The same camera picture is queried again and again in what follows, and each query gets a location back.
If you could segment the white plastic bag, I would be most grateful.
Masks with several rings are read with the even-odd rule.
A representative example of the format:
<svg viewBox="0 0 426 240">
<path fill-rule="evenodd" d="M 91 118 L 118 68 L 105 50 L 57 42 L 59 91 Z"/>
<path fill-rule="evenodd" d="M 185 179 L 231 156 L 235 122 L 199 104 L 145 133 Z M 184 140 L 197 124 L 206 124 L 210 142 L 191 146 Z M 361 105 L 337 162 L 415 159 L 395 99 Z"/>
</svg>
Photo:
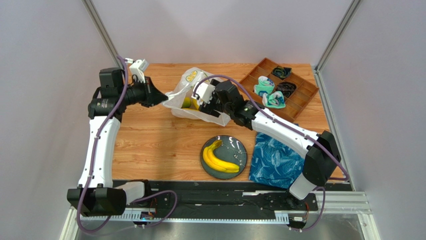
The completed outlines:
<svg viewBox="0 0 426 240">
<path fill-rule="evenodd" d="M 211 75 L 210 72 L 197 67 L 186 70 L 175 89 L 166 93 L 168 100 L 164 101 L 162 105 L 171 109 L 171 113 L 175 117 L 202 120 L 223 127 L 226 126 L 231 120 L 228 115 L 221 113 L 218 117 L 215 117 L 200 112 L 196 100 L 192 98 L 195 85 L 202 79 Z"/>
</svg>

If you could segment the yellow fake banana bunch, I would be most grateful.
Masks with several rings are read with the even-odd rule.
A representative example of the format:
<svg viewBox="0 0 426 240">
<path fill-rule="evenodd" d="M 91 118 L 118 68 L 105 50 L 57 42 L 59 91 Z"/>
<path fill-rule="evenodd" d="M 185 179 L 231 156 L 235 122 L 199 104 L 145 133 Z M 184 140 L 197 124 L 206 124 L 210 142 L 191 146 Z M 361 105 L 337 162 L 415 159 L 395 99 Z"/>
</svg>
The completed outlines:
<svg viewBox="0 0 426 240">
<path fill-rule="evenodd" d="M 240 171 L 240 167 L 238 165 L 222 160 L 214 154 L 214 150 L 218 149 L 222 145 L 222 140 L 215 140 L 211 145 L 204 147 L 202 150 L 203 161 L 215 171 L 229 174 L 238 173 Z"/>
</svg>

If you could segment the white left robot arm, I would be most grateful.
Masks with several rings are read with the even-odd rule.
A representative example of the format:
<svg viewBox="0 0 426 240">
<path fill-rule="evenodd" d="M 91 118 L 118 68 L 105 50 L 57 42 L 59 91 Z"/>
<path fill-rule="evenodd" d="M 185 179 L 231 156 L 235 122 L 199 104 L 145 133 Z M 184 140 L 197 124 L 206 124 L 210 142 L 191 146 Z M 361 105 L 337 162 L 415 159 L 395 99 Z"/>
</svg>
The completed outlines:
<svg viewBox="0 0 426 240">
<path fill-rule="evenodd" d="M 113 186 L 114 147 L 126 108 L 140 104 L 154 107 L 168 97 L 159 91 L 144 70 L 130 68 L 131 84 L 119 67 L 100 70 L 100 86 L 88 105 L 90 140 L 83 172 L 76 188 L 67 191 L 68 202 L 84 217 L 119 216 L 146 195 L 147 180 L 131 180 Z"/>
</svg>

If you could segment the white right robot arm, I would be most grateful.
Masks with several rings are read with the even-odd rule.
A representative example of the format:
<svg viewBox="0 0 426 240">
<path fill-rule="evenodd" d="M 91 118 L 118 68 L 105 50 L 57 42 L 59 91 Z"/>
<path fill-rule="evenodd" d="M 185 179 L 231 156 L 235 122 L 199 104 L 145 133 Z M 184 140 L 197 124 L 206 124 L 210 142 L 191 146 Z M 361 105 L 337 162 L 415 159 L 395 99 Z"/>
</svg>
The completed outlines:
<svg viewBox="0 0 426 240">
<path fill-rule="evenodd" d="M 290 184 L 288 193 L 304 200 L 317 187 L 324 187 L 342 156 L 335 136 L 325 130 L 317 133 L 299 127 L 272 113 L 252 98 L 245 100 L 231 80 L 201 80 L 193 89 L 202 113 L 214 117 L 228 115 L 239 126 L 266 134 L 294 150 L 304 159 L 302 172 Z"/>
</svg>

